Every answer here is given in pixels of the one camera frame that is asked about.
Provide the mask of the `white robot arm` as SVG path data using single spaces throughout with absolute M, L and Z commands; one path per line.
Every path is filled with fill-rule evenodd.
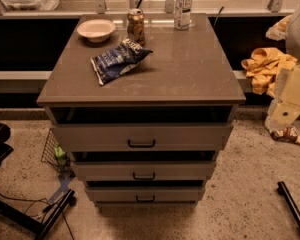
M 284 130 L 300 116 L 300 5 L 288 24 L 285 43 L 287 53 L 298 61 L 292 70 L 280 70 L 275 98 L 269 106 L 265 121 L 265 126 L 270 131 Z

